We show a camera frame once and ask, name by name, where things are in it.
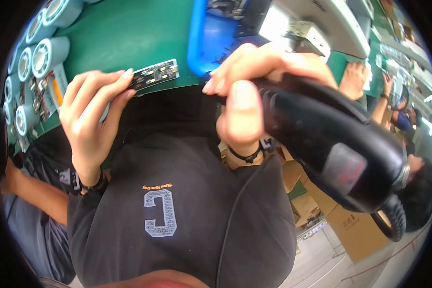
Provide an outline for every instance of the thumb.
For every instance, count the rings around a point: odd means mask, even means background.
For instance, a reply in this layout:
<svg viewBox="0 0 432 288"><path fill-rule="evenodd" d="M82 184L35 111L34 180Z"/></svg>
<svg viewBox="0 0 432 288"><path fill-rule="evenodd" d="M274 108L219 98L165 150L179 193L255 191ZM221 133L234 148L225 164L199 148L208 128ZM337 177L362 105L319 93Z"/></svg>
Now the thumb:
<svg viewBox="0 0 432 288"><path fill-rule="evenodd" d="M253 83L241 80L232 85L225 112L218 119L216 129L221 140L233 149L251 145L261 138L264 133L263 110Z"/></svg>
<svg viewBox="0 0 432 288"><path fill-rule="evenodd" d="M103 130L107 137L115 138L118 131L118 124L120 123L121 113L127 106L128 101L136 94L133 89L128 89L119 94L110 103L110 109L107 113L107 117L103 123Z"/></svg>

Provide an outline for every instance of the fingernail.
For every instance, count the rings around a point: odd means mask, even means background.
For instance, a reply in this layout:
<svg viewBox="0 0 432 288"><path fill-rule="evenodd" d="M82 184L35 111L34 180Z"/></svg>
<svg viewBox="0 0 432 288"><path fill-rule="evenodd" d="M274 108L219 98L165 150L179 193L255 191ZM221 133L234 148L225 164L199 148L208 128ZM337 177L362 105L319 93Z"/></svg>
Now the fingernail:
<svg viewBox="0 0 432 288"><path fill-rule="evenodd" d="M208 90L210 89L212 83L213 83L213 79L210 79L210 80L205 84L205 86L203 86L203 89L202 89L202 93L203 93L203 94L208 93Z"/></svg>
<svg viewBox="0 0 432 288"><path fill-rule="evenodd" d="M127 98L131 99L134 95L136 95L136 90L130 89Z"/></svg>
<svg viewBox="0 0 432 288"><path fill-rule="evenodd" d="M256 92L247 81L237 81L232 84L231 89L232 92L227 99L231 109L246 110L255 105L253 95L256 95Z"/></svg>
<svg viewBox="0 0 432 288"><path fill-rule="evenodd" d="M298 53L285 53L282 55L282 60L288 66L301 67L304 66L305 57Z"/></svg>
<svg viewBox="0 0 432 288"><path fill-rule="evenodd" d="M219 94L219 92L222 91L222 89L224 88L224 83L225 83L225 82L226 82L226 81L224 80L224 78L222 78L222 80L219 81L219 83L217 84L216 89L215 89L215 93L216 93L216 94Z"/></svg>
<svg viewBox="0 0 432 288"><path fill-rule="evenodd" d="M128 69L125 73L123 73L123 78L129 78L132 74L132 68Z"/></svg>

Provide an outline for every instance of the hand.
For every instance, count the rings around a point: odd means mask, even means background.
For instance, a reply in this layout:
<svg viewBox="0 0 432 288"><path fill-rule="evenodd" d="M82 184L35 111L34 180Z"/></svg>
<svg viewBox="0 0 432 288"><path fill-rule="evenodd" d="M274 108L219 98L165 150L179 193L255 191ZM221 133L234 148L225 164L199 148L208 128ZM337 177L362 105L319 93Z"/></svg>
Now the hand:
<svg viewBox="0 0 432 288"><path fill-rule="evenodd" d="M93 186L109 154L127 102L136 93L127 89L132 69L115 73L90 71L75 76L64 95L59 119L72 148L72 164L81 182ZM101 116L112 101L103 123Z"/></svg>
<svg viewBox="0 0 432 288"><path fill-rule="evenodd" d="M369 69L362 62L347 63L339 84L339 91L351 100L363 97L363 86L368 78Z"/></svg>
<svg viewBox="0 0 432 288"><path fill-rule="evenodd" d="M387 130L391 130L392 129L392 123L390 123L389 121L386 121L386 123L384 124L384 128L386 128Z"/></svg>
<svg viewBox="0 0 432 288"><path fill-rule="evenodd" d="M18 176L21 173L13 163L12 159L8 157L5 170L5 179L0 183L0 191L3 195L14 194L14 185L18 182Z"/></svg>
<svg viewBox="0 0 432 288"><path fill-rule="evenodd" d="M392 91L392 85L393 80L395 79L395 76L389 77L388 74L382 72L382 79L384 79L384 90L382 92L382 95L389 99L390 93Z"/></svg>
<svg viewBox="0 0 432 288"><path fill-rule="evenodd" d="M259 48L243 44L210 73L211 79L202 92L228 96L216 130L220 139L238 154L253 154L258 149L258 140L264 135L261 98L256 86L247 80L266 77L279 82L284 72L313 78L337 89L333 75L319 56L287 53L274 43Z"/></svg>

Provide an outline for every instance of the hair dryer label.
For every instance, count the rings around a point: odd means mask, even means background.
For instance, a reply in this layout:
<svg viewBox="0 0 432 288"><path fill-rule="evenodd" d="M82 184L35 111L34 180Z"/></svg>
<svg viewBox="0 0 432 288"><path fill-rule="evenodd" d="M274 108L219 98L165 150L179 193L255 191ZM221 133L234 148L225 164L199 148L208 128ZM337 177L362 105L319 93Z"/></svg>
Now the hair dryer label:
<svg viewBox="0 0 432 288"><path fill-rule="evenodd" d="M344 143L335 144L323 167L323 178L340 193L347 195L357 183L367 161Z"/></svg>

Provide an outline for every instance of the cable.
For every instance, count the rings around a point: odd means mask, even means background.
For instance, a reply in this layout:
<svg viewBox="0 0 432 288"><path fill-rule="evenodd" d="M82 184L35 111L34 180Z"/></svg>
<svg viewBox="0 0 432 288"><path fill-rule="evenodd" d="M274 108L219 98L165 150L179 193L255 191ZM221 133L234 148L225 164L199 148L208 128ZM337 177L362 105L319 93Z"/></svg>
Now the cable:
<svg viewBox="0 0 432 288"><path fill-rule="evenodd" d="M256 169L256 171L254 171L253 174L250 176L250 178L248 178L247 182L245 182L245 184L240 189L239 194L237 195L237 197L235 199L234 205L232 206L229 220L227 221L226 233L224 234L224 240L222 241L221 254L219 255L219 263L218 263L217 271L216 271L216 288L219 288L219 275L221 273L222 257L224 255L224 248L226 247L227 236L229 234L229 228L230 228L230 224L232 221L232 216L234 215L234 212L235 212L235 207L237 206L237 203L238 203L242 193L245 191L246 187L248 186L248 184L254 179L254 176L256 176L258 174L258 172L261 171L266 166L267 162L270 161L270 159L272 158L272 157L268 157L266 159L266 154L264 153L264 151L263 151L263 154L264 154L264 162L261 165L259 165L259 167Z"/></svg>

